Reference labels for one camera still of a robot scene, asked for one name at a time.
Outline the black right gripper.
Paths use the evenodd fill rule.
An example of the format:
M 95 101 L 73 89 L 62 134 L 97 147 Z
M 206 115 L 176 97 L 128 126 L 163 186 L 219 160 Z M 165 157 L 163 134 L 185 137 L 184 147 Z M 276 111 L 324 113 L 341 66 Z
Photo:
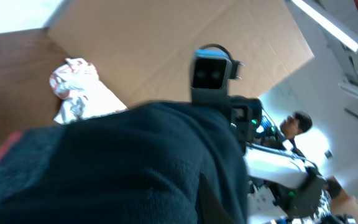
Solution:
M 262 103 L 258 98 L 246 98 L 235 95 L 229 97 L 232 108 L 231 121 L 234 134 L 242 152 L 246 152 L 247 143 L 252 143 L 262 120 Z

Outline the black leggings with red waistband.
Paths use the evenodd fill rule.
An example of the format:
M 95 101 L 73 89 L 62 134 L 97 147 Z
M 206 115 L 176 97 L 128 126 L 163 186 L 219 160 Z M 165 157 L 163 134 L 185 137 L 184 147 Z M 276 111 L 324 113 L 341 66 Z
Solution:
M 218 110 L 154 101 L 13 135 L 0 223 L 246 223 L 247 182 Z

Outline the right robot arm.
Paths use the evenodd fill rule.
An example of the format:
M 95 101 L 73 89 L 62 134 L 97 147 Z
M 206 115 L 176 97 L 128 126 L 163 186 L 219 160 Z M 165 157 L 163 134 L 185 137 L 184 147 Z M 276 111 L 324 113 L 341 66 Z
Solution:
M 290 152 L 255 143 L 262 125 L 260 100 L 231 96 L 232 127 L 244 151 L 250 178 L 249 223 L 354 223 L 350 215 L 334 215 L 328 181 L 313 162 Z

